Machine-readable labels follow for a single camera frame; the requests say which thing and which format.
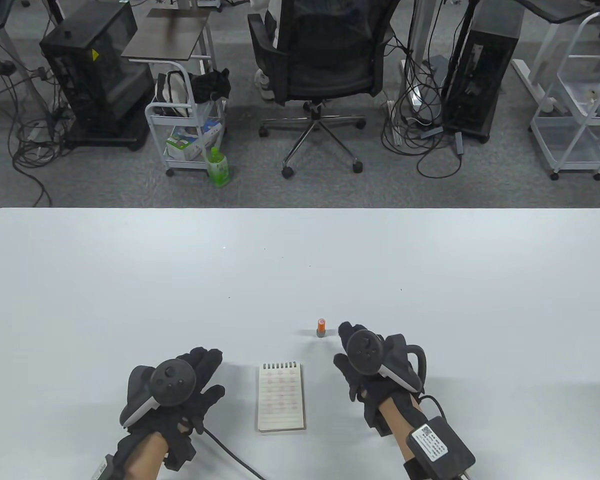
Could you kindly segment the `person's right hand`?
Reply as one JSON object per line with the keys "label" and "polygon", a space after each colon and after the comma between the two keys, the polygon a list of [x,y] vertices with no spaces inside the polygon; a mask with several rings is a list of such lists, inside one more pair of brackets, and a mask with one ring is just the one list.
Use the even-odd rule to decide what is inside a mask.
{"label": "person's right hand", "polygon": [[364,405],[368,427],[382,437],[392,434],[380,410],[389,399],[412,429],[425,425],[427,418],[418,406],[427,375],[422,347],[408,344],[403,334],[382,337],[348,321],[339,325],[338,334],[345,353],[335,354],[333,363],[348,383],[351,402]]}

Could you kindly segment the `person's left hand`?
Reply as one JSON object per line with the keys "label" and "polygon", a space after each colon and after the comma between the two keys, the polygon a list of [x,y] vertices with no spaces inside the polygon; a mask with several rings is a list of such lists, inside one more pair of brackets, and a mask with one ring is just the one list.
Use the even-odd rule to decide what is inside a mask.
{"label": "person's left hand", "polygon": [[156,367],[133,368],[119,419],[127,434],[112,457],[111,478],[156,480],[161,467],[177,472],[193,460],[191,435],[204,432],[207,412],[226,393],[209,385],[222,360],[220,350],[198,346]]}

